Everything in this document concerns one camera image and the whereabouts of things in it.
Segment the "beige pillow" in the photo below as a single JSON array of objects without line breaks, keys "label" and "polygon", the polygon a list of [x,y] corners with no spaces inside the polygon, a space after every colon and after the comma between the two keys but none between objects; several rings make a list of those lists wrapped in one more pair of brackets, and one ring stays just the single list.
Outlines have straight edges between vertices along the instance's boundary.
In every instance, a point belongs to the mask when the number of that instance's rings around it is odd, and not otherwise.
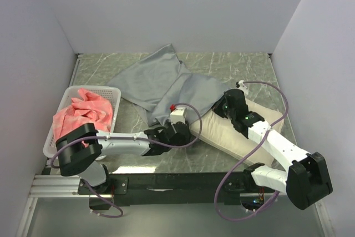
[{"label": "beige pillow", "polygon": [[[255,102],[246,99],[246,104],[251,112],[257,113],[264,118],[270,125],[282,117],[282,113],[276,110],[272,110]],[[202,117],[202,131],[199,139],[203,142],[212,145],[214,148],[221,150],[236,159],[242,159],[255,146],[261,141],[262,137],[256,137],[256,139],[249,138],[249,128],[242,126],[241,132],[236,130],[231,119],[222,118],[214,111],[209,110]],[[273,126],[274,132],[281,132],[283,127],[283,120]],[[199,119],[190,124],[190,131],[193,135],[197,135],[200,130]],[[245,160],[248,165],[256,163],[264,163],[268,167],[271,167],[274,157],[267,152],[263,147],[260,147],[250,157]]]}]

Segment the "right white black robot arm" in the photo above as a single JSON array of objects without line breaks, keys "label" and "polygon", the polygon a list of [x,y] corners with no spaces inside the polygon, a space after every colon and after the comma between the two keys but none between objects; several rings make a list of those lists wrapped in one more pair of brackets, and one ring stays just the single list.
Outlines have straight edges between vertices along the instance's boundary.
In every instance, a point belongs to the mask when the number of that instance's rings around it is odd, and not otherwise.
[{"label": "right white black robot arm", "polygon": [[333,192],[325,158],[297,147],[271,128],[266,120],[249,110],[243,91],[230,89],[216,102],[213,111],[227,118],[237,132],[259,144],[283,170],[256,163],[243,171],[242,189],[256,192],[267,187],[285,193],[291,203],[301,210]]}]

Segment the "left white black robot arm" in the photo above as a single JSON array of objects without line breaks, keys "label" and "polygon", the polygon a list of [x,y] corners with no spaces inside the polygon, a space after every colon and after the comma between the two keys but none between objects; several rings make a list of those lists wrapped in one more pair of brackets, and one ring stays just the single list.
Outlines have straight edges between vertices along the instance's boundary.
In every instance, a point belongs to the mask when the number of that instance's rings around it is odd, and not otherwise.
[{"label": "left white black robot arm", "polygon": [[103,194],[110,189],[111,180],[107,168],[96,162],[100,156],[157,156],[172,148],[188,147],[191,140],[189,126],[182,122],[133,134],[104,132],[86,123],[56,141],[52,159],[58,159],[61,176],[78,175]]}]

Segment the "grey pillowcase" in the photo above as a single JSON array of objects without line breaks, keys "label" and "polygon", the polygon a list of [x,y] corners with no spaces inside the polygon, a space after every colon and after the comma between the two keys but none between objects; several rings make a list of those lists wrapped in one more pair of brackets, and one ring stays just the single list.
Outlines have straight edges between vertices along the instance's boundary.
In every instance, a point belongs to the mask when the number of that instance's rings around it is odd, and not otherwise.
[{"label": "grey pillowcase", "polygon": [[171,44],[121,70],[107,85],[120,89],[150,127],[164,125],[176,103],[195,107],[187,110],[187,121],[193,123],[229,89],[214,77],[189,71]]}]

